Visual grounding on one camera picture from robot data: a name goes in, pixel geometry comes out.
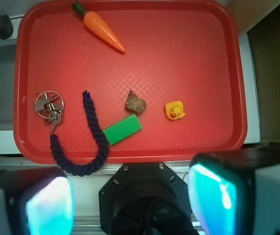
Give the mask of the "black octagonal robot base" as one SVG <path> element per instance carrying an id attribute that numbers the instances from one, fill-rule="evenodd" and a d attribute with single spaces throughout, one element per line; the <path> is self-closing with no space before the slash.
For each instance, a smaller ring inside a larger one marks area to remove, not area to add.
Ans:
<path id="1" fill-rule="evenodd" d="M 163 163 L 123 164 L 100 189 L 107 235 L 196 235 L 187 183 Z"/>

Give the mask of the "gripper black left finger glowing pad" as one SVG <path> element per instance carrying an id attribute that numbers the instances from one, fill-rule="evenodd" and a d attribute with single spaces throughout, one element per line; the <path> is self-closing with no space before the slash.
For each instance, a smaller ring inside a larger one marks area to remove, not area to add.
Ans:
<path id="1" fill-rule="evenodd" d="M 57 167 L 0 170 L 0 235 L 69 235 L 71 181 Z"/>

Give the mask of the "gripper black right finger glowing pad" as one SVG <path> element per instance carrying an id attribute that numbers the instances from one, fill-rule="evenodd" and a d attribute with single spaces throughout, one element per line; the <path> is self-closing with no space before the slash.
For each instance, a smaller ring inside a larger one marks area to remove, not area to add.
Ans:
<path id="1" fill-rule="evenodd" d="M 280 235 L 280 147 L 197 154 L 191 210 L 208 235 Z"/>

